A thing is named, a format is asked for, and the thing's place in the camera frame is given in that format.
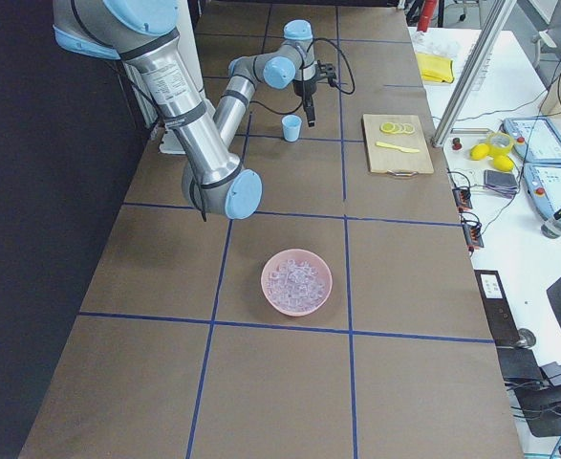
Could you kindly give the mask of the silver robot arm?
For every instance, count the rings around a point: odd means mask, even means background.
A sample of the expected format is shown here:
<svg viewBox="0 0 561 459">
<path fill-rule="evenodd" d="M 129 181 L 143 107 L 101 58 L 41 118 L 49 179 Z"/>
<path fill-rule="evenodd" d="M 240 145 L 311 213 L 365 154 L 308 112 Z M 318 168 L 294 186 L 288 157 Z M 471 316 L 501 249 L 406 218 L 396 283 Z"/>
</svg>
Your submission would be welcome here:
<svg viewBox="0 0 561 459">
<path fill-rule="evenodd" d="M 179 1 L 55 1 L 55 40 L 66 51 L 135 67 L 187 157 L 184 198 L 202 215 L 245 219 L 261 202 L 262 180 L 228 148 L 261 82 L 277 90 L 293 86 L 314 123 L 319 72 L 312 26 L 292 20 L 277 51 L 233 60 L 227 88 L 212 106 L 192 77 L 199 64 L 181 55 L 180 7 Z"/>
</svg>

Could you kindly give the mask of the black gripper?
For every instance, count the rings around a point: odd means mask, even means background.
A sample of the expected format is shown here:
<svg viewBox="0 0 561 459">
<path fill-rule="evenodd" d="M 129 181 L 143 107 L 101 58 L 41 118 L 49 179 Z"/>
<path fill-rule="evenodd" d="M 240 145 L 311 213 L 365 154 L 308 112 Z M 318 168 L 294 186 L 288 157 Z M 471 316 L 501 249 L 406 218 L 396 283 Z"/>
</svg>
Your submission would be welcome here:
<svg viewBox="0 0 561 459">
<path fill-rule="evenodd" d="M 315 126 L 313 94 L 316 92 L 317 73 L 314 66 L 299 69 L 292 81 L 293 91 L 301 97 L 303 120 L 309 127 Z"/>
</svg>

